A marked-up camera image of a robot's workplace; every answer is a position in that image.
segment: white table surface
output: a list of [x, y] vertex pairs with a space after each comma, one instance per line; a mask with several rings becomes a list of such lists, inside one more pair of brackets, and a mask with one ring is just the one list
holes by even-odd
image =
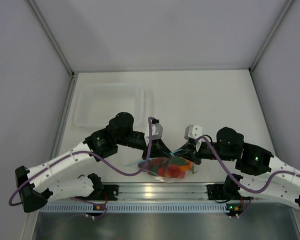
[[[146, 95], [146, 116], [160, 120], [162, 140], [171, 149], [181, 147], [188, 125], [202, 126], [204, 132], [216, 140], [216, 133], [223, 127], [235, 129], [244, 135], [247, 143], [274, 151], [266, 123], [248, 70], [198, 70], [198, 71], [140, 71], [80, 73], [66, 122], [60, 154], [64, 153], [98, 129], [74, 124], [74, 110], [82, 87], [104, 83], [140, 83]], [[134, 128], [144, 132], [143, 127]], [[118, 153], [107, 160], [127, 173], [138, 168], [125, 166], [141, 159], [142, 152], [119, 146]], [[127, 177], [114, 172], [102, 162], [91, 158], [89, 167], [78, 173], [98, 174], [104, 183], [156, 183], [158, 180], [146, 173]], [[233, 162], [225, 162], [234, 169]], [[182, 182], [223, 182], [226, 173], [216, 160], [202, 160], [195, 166], [196, 174]]]

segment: metal floor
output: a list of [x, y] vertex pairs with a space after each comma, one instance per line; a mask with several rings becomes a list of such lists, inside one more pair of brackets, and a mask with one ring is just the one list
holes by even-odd
[[213, 213], [109, 213], [93, 221], [40, 213], [32, 240], [298, 240], [289, 207], [254, 203], [240, 219]]

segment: gray wall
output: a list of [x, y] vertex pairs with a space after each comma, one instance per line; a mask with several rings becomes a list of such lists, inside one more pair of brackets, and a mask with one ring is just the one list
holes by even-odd
[[48, 160], [69, 80], [25, 1], [0, 0], [0, 240], [19, 239], [14, 170]]
[[35, 0], [75, 71], [247, 69], [286, 0]]
[[300, 169], [300, 0], [253, 74], [279, 156]]

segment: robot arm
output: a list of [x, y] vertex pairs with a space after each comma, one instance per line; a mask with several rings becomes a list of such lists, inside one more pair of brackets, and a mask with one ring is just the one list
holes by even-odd
[[[17, 168], [15, 170], [16, 184], [19, 188], [17, 192], [23, 210], [26, 213], [33, 212], [47, 202], [69, 197], [97, 199], [103, 190], [102, 182], [96, 174], [77, 179], [82, 174], [83, 166], [89, 166], [95, 161], [99, 162], [116, 154], [118, 145], [144, 151], [147, 149], [150, 136], [151, 143], [161, 142], [163, 129], [159, 120], [153, 118], [152, 123], [149, 122], [152, 128], [151, 135], [149, 131], [146, 134], [133, 131], [133, 123], [134, 118], [131, 114], [121, 112], [109, 121], [106, 128], [94, 132], [70, 151], [35, 167]], [[11, 206], [16, 205], [12, 203], [13, 196], [9, 201]]]
[[188, 126], [185, 131], [188, 142], [175, 155], [187, 156], [197, 164], [201, 163], [201, 159], [217, 159], [225, 171], [227, 169], [221, 159], [231, 161], [235, 164], [236, 171], [232, 178], [236, 182], [227, 172], [223, 186], [225, 193], [273, 200], [300, 210], [299, 170], [262, 147], [245, 143], [244, 136], [231, 128], [219, 130], [216, 142], [212, 139], [209, 142], [207, 138], [202, 142], [198, 139], [202, 135], [202, 127]]
[[[24, 211], [33, 212], [47, 202], [69, 197], [97, 199], [103, 191], [100, 178], [96, 174], [77, 177], [82, 174], [82, 166], [116, 154], [118, 145], [143, 151], [143, 159], [146, 156], [171, 156], [172, 151], [161, 140], [163, 128], [157, 119], [150, 124], [151, 133], [133, 131], [133, 123], [132, 115], [121, 112], [109, 121], [106, 128], [94, 132], [63, 155], [39, 166], [17, 168], [16, 183], [20, 188], [18, 192]], [[147, 147], [150, 134], [152, 141]], [[202, 159], [217, 159], [221, 166], [223, 161], [231, 161], [236, 169], [233, 174], [237, 174], [234, 175], [237, 177], [228, 170], [223, 186], [225, 193], [274, 200], [300, 210], [299, 170], [282, 162], [271, 152], [245, 143], [244, 136], [231, 128], [219, 130], [216, 142], [212, 142], [207, 135], [210, 141], [206, 138], [203, 141], [202, 136], [205, 136], [202, 127], [188, 126], [184, 136], [187, 143], [174, 155], [197, 165], [201, 164]]]

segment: plastic bag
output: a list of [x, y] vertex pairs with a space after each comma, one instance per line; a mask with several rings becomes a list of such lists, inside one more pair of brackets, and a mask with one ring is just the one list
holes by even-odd
[[[145, 161], [137, 163], [139, 168], [144, 164]], [[195, 174], [195, 166], [192, 161], [180, 156], [156, 157], [149, 159], [144, 172], [162, 182], [176, 182]]]

